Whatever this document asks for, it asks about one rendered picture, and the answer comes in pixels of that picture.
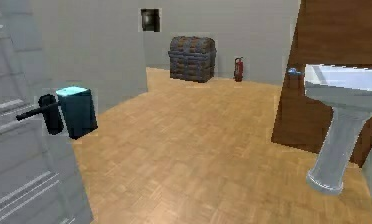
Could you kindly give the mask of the dark wooden treasure chest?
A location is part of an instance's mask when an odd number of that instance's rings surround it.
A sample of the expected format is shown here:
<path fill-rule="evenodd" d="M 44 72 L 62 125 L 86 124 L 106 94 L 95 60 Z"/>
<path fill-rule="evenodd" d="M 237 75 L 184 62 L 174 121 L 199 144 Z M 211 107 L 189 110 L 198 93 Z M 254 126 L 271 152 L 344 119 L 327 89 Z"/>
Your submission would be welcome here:
<path fill-rule="evenodd" d="M 205 83 L 214 76 L 215 41 L 210 37 L 176 36 L 170 43 L 170 77 Z"/>

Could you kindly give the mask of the red fire extinguisher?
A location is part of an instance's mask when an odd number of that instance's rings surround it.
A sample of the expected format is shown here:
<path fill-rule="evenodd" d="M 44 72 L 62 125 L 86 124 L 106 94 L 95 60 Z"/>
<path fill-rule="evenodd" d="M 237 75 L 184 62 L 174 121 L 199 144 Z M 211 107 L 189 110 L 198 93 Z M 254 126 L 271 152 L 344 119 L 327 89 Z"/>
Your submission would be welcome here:
<path fill-rule="evenodd" d="M 234 69 L 234 80 L 236 82 L 241 82 L 243 79 L 243 58 L 242 57 L 237 57 L 235 59 L 235 69 Z"/>

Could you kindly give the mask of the dark teal block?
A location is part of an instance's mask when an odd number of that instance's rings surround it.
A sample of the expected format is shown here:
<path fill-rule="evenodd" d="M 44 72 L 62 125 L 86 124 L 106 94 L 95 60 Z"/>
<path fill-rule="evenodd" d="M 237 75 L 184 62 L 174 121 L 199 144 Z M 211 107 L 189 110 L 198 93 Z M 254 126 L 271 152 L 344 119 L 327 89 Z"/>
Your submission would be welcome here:
<path fill-rule="evenodd" d="M 69 86 L 56 91 L 66 128 L 71 139 L 78 139 L 98 128 L 92 92 Z"/>

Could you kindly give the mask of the brown wooden door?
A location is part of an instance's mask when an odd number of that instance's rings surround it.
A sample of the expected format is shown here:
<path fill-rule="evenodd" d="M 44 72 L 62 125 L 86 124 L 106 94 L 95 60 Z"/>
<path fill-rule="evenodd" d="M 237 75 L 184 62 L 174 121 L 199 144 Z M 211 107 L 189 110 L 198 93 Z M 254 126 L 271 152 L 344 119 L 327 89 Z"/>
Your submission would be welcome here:
<path fill-rule="evenodd" d="M 329 64 L 372 69 L 372 0 L 301 0 L 287 66 Z M 317 153 L 332 109 L 304 95 L 301 77 L 287 74 L 271 141 Z"/>

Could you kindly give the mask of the pale grey panelled door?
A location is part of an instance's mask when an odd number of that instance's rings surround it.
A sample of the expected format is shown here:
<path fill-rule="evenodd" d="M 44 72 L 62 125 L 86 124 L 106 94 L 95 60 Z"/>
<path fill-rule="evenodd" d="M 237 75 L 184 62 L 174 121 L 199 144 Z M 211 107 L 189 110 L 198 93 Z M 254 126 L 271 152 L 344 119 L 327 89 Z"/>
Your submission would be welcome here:
<path fill-rule="evenodd" d="M 93 221 L 69 138 L 16 119 L 53 92 L 31 0 L 0 0 L 0 224 Z"/>

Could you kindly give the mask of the dark framed wall picture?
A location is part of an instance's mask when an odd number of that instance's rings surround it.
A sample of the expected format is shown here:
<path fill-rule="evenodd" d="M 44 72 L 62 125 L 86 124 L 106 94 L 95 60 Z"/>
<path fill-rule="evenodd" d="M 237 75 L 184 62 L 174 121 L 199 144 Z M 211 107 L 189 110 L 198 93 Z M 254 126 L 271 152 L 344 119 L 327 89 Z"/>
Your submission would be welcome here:
<path fill-rule="evenodd" d="M 142 9 L 142 30 L 144 32 L 160 31 L 160 10 L 159 9 Z"/>

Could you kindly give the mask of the white pedestal sink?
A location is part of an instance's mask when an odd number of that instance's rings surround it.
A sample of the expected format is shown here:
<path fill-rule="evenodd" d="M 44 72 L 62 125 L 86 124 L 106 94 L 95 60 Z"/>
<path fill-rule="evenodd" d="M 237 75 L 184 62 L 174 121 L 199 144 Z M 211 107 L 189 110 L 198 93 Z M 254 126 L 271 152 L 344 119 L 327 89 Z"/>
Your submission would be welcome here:
<path fill-rule="evenodd" d="M 372 117 L 372 69 L 307 64 L 304 95 L 332 109 L 329 129 L 306 182 L 321 193 L 338 195 L 358 136 Z"/>

